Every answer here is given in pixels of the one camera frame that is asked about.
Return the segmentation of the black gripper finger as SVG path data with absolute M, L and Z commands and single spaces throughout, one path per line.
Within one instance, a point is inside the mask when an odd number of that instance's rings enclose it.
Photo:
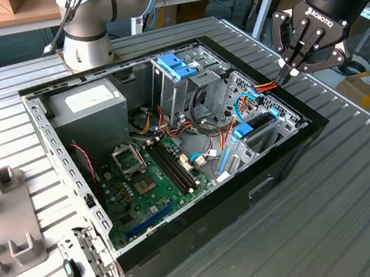
M 305 31 L 295 31 L 287 48 L 281 53 L 284 84 L 300 73 L 308 74 L 340 66 L 351 58 L 351 55 L 345 49 L 346 41 L 337 39 L 326 59 L 322 61 L 310 61 L 310 56 L 313 52 L 328 47 L 327 45 L 323 45 L 322 41 L 327 38 L 331 40 L 334 36 L 331 36 L 323 28 L 317 28 L 310 34 L 309 38 L 304 40 Z
M 275 80 L 278 85 L 285 85 L 292 76 L 299 73 L 298 65 L 305 58 L 300 50 L 309 23 L 305 16 L 294 19 L 292 9 L 276 11 L 272 20 L 274 48 L 280 55 L 280 72 Z

